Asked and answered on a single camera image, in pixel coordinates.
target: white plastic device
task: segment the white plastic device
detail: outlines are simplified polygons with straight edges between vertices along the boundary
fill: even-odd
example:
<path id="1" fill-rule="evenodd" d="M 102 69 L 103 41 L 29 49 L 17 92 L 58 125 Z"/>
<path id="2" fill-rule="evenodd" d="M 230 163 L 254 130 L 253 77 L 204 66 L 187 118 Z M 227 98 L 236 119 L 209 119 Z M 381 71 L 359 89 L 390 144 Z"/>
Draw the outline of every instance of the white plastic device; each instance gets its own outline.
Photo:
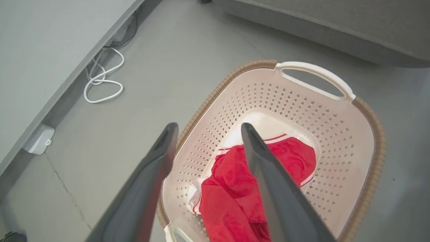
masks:
<path id="1" fill-rule="evenodd" d="M 22 148 L 29 153 L 41 155 L 51 145 L 54 132 L 54 128 L 40 124 Z"/>

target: white handle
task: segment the white handle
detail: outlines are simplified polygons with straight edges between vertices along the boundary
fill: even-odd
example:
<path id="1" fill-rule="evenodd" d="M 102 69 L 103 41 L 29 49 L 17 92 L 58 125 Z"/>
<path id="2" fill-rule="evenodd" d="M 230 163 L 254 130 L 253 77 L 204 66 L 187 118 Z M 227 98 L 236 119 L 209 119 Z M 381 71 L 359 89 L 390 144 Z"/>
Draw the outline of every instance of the white handle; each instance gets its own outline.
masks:
<path id="1" fill-rule="evenodd" d="M 339 97 L 336 95 L 333 95 L 331 93 L 328 93 L 326 91 L 323 91 L 317 87 L 314 87 L 312 85 L 309 85 L 307 83 L 304 83 L 300 80 L 297 80 L 295 78 L 291 78 L 290 76 L 286 75 L 282 70 L 284 69 L 293 69 L 293 70 L 299 70 L 299 71 L 306 71 L 309 73 L 312 73 L 316 76 L 321 77 L 322 79 L 330 82 L 331 84 L 333 84 L 335 87 L 337 87 L 343 94 L 343 97 Z M 346 84 L 344 82 L 344 80 L 342 80 L 340 77 L 338 77 L 337 75 L 335 75 L 333 72 L 326 70 L 322 67 L 319 67 L 317 65 L 312 65 L 309 63 L 305 63 L 305 62 L 295 62 L 295 61 L 291 61 L 291 62 L 283 62 L 283 63 L 278 63 L 275 66 L 275 70 L 279 71 L 279 74 L 285 78 L 288 78 L 289 80 L 302 85 L 304 87 L 307 87 L 313 91 L 316 91 L 322 95 L 328 96 L 332 99 L 335 100 L 348 100 L 349 102 L 352 102 L 356 96 L 354 95 L 354 93 L 352 92 L 351 88 L 348 86 L 348 84 Z"/>

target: basket rim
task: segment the basket rim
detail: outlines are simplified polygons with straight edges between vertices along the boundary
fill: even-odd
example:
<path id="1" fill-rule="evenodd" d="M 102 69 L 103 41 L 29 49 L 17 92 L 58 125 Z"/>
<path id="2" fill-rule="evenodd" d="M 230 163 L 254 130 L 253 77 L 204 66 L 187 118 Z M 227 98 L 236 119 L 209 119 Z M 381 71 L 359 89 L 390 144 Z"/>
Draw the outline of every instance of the basket rim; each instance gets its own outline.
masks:
<path id="1" fill-rule="evenodd" d="M 209 106 L 216 100 L 216 98 L 222 93 L 222 91 L 239 75 L 246 71 L 254 69 L 274 69 L 277 64 L 276 60 L 258 60 L 254 62 L 249 62 L 242 65 L 232 71 L 227 77 L 215 88 L 215 90 L 209 95 L 206 101 L 200 106 L 199 110 L 194 114 L 193 118 L 188 122 L 185 129 L 182 131 L 178 145 L 176 148 L 175 157 L 179 150 L 185 143 L 185 140 L 190 135 L 191 131 L 197 125 L 201 117 L 206 113 Z M 379 179 L 381 177 L 382 169 L 385 163 L 385 157 L 387 152 L 387 140 L 385 137 L 385 132 L 382 127 L 381 122 L 378 119 L 376 113 L 372 108 L 361 98 L 356 97 L 351 104 L 357 107 L 358 110 L 365 116 L 369 125 L 372 128 L 373 136 L 375 139 L 375 149 L 370 164 L 370 168 L 366 175 L 366 179 L 354 206 L 350 218 L 348 219 L 344 229 L 342 230 L 339 241 L 352 241 L 358 232 L 358 228 L 362 223 L 367 210 L 370 207 L 372 199 L 375 195 L 376 188 L 378 186 Z M 163 204 L 163 193 L 160 192 L 157 202 L 157 217 L 160 222 L 161 227 L 166 227 L 170 221 L 167 217 L 166 210 Z"/>

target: laundry basket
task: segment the laundry basket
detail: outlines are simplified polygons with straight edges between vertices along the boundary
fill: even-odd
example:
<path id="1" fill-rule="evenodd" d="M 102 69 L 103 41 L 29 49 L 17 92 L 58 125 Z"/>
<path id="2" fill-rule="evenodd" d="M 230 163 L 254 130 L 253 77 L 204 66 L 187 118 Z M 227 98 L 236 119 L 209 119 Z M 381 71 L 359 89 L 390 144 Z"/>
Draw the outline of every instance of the laundry basket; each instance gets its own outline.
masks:
<path id="1" fill-rule="evenodd" d="M 283 69 L 315 74 L 344 96 L 301 82 Z M 352 241 L 382 172 L 384 130 L 372 109 L 335 74 L 308 63 L 275 60 L 231 72 L 182 132 L 157 205 L 165 231 L 208 241 L 201 216 L 187 210 L 187 190 L 194 179 L 210 174 L 219 147 L 242 142 L 243 122 L 263 138 L 286 133 L 314 148 L 316 171 L 302 192 L 335 238 Z"/>

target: red clothing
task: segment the red clothing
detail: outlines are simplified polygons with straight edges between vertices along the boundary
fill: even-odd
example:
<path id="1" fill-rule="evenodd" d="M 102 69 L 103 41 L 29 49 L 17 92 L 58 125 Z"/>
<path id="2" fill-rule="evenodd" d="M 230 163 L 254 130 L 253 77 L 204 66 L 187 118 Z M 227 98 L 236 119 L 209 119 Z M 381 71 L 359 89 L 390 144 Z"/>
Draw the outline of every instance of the red clothing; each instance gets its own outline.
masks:
<path id="1" fill-rule="evenodd" d="M 296 184 L 311 180 L 315 151 L 296 138 L 267 144 Z M 202 183 L 200 212 L 212 242 L 268 242 L 269 228 L 257 180 L 246 163 L 243 145 L 218 155 L 212 175 Z"/>

